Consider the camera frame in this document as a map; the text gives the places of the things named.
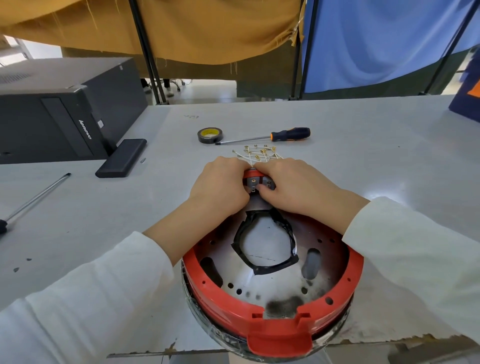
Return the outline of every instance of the computer tower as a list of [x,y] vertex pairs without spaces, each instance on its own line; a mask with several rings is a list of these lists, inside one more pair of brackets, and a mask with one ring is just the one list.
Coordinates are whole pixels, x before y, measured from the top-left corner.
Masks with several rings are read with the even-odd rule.
[[0,68],[0,164],[106,159],[147,106],[132,58]]

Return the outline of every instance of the white sleeve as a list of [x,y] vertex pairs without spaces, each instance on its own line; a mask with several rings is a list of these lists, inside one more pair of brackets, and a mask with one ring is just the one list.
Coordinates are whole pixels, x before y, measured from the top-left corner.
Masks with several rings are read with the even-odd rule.
[[98,363],[172,281],[165,252],[134,232],[0,312],[0,362]]
[[358,213],[343,241],[480,343],[480,243],[386,197]]

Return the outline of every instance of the mustard yellow cloth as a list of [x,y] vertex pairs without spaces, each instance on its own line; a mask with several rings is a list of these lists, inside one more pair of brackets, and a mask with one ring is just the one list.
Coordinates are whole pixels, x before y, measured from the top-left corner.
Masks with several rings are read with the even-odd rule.
[[[225,64],[295,40],[300,0],[137,0],[156,58]],[[141,54],[128,0],[0,0],[0,34]]]

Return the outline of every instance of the red circular frame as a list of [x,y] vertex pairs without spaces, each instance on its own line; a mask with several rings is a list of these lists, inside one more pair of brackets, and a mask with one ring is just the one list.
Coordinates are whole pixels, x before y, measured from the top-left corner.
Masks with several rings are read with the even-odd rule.
[[[243,177],[263,176],[257,170],[247,170]],[[260,356],[288,358],[308,354],[312,335],[343,311],[363,270],[363,256],[348,247],[347,268],[329,292],[297,307],[294,318],[263,319],[263,307],[230,296],[209,279],[197,259],[197,253],[204,249],[208,249],[207,244],[196,244],[183,257],[194,297],[211,319],[228,332],[246,338],[250,351]]]

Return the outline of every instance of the white table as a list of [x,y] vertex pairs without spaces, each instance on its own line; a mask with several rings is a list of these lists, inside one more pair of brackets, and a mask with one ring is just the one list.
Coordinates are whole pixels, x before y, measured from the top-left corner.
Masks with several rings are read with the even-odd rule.
[[[343,188],[367,198],[388,196],[480,240],[480,123],[448,111],[451,99],[148,107],[126,135],[148,140],[139,159],[146,161],[125,179],[95,177],[103,161],[0,165],[0,216],[72,173],[0,238],[0,309],[99,257],[131,231],[143,231],[187,198],[206,162],[243,150],[245,143],[200,144],[197,131],[209,126],[220,127],[226,140],[310,127],[311,138],[277,143],[277,151],[306,160]],[[115,353],[220,350],[191,315],[179,267],[175,270],[177,281],[167,299],[145,314],[130,341],[119,343]],[[366,262],[350,317],[334,343],[425,334],[447,338],[456,333]]]

